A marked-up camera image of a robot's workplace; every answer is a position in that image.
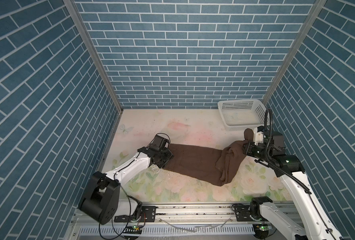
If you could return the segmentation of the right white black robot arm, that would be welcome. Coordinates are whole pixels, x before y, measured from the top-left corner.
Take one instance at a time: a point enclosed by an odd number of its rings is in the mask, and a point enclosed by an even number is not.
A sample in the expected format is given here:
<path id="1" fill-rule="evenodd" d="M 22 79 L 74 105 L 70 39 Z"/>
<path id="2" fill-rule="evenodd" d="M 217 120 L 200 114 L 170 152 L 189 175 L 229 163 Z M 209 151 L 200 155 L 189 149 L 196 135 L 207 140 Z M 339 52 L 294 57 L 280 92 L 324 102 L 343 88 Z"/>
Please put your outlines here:
<path id="1" fill-rule="evenodd" d="M 277 147 L 270 143 L 249 142 L 243 146 L 245 155 L 256 163 L 274 170 L 289 192 L 302 220 L 295 223 L 268 197 L 251 200 L 249 212 L 255 221 L 271 223 L 287 240 L 341 240 L 343 235 L 334 226 L 311 188 L 303 165 L 294 155 L 275 155 Z"/>

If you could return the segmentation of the brown trousers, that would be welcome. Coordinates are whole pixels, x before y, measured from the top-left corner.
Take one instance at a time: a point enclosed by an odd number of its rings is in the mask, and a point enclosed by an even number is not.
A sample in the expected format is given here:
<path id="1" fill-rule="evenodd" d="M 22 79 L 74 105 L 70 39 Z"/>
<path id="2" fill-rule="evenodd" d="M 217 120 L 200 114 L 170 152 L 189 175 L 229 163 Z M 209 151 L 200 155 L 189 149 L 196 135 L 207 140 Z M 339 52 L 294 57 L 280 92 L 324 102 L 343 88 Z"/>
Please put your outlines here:
<path id="1" fill-rule="evenodd" d="M 223 150 L 172 144 L 170 150 L 174 157 L 168 161 L 163 169 L 205 181 L 218 187 L 229 184 L 247 156 L 243 146 L 253 140 L 253 130 L 246 129 L 244 137 L 243 141 L 235 141 Z"/>

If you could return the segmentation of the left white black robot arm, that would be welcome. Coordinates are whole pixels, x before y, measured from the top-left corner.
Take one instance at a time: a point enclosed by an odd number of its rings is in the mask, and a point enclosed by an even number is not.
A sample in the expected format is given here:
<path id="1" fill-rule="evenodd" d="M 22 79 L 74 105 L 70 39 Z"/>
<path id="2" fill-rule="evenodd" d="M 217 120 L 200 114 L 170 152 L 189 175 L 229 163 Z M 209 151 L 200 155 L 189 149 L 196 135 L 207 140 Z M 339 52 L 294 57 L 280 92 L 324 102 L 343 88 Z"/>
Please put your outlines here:
<path id="1" fill-rule="evenodd" d="M 121 166 L 106 173 L 95 172 L 84 189 L 78 209 L 101 225 L 119 216 L 125 216 L 127 221 L 139 220 L 142 202 L 127 193 L 121 198 L 123 185 L 152 165 L 165 167 L 172 158 L 168 148 L 156 151 L 143 147 Z"/>

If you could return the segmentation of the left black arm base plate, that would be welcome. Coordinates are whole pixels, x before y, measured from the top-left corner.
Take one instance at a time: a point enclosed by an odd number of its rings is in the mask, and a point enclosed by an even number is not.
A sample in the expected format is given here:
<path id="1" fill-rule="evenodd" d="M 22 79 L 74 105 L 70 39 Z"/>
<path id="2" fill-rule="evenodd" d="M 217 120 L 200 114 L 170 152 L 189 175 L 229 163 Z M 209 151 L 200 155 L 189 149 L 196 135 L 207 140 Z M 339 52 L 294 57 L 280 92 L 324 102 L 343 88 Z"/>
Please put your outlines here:
<path id="1" fill-rule="evenodd" d="M 128 215 L 121 215 L 121 216 L 115 216 L 114 217 L 114 222 L 115 223 L 138 223 L 138 222 L 151 222 L 153 223 L 155 221 L 155 215 L 156 215 L 156 206 L 143 206 L 141 208 L 140 214 L 137 216 L 136 214 L 134 216 L 128 216 Z"/>

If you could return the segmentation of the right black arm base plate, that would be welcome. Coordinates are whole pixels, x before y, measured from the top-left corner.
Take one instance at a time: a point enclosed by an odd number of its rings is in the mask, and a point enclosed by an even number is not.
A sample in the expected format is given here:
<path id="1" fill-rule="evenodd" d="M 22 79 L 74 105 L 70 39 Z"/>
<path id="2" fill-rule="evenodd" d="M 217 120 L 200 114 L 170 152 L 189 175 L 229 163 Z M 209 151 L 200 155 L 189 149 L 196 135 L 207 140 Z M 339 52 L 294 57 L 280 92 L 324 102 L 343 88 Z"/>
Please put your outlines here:
<path id="1" fill-rule="evenodd" d="M 231 206 L 232 211 L 236 215 L 236 219 L 238 222 L 264 222 L 267 219 L 263 218 L 260 214 L 260 210 L 257 206 L 253 205 L 246 206 L 243 204 L 234 204 Z"/>

